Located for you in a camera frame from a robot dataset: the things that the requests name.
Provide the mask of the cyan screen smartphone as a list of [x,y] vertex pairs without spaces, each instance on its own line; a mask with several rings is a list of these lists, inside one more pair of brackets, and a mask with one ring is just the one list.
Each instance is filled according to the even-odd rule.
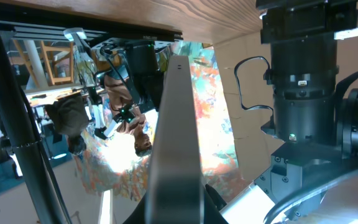
[[204,193],[187,56],[170,58],[145,199],[146,223],[202,223]]

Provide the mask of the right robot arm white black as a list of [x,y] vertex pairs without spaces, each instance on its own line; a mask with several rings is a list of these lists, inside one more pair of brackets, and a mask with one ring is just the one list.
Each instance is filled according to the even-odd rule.
[[357,29],[357,0],[257,0],[273,89],[261,130],[283,144],[255,184],[273,202],[264,223],[316,210],[327,190],[358,175],[358,71],[337,81],[340,33]]

